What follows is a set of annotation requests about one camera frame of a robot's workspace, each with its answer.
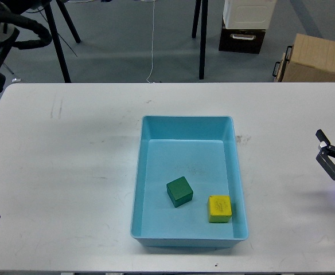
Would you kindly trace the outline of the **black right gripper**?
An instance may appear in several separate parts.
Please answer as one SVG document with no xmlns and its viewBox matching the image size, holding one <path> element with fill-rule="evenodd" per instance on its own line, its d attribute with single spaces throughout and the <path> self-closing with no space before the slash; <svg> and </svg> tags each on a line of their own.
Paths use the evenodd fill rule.
<svg viewBox="0 0 335 275">
<path fill-rule="evenodd" d="M 318 129 L 315 136 L 320 142 L 319 148 L 321 148 L 321 152 L 316 156 L 316 160 L 330 178 L 335 180 L 335 163 L 332 161 L 332 159 L 335 159 L 335 146 L 330 145 L 330 141 L 322 129 Z"/>
</svg>

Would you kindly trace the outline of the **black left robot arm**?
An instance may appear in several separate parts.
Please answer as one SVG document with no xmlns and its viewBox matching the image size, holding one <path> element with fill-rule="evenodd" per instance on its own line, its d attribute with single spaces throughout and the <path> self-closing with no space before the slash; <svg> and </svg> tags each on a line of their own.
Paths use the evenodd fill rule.
<svg viewBox="0 0 335 275">
<path fill-rule="evenodd" d="M 19 50 L 42 48 L 52 42 L 50 32 L 37 21 L 23 16 L 30 8 L 41 6 L 41 1 L 0 1 L 0 68 L 11 48 Z M 32 31 L 36 40 L 17 41 L 19 28 Z M 0 93 L 6 78 L 0 73 Z"/>
</svg>

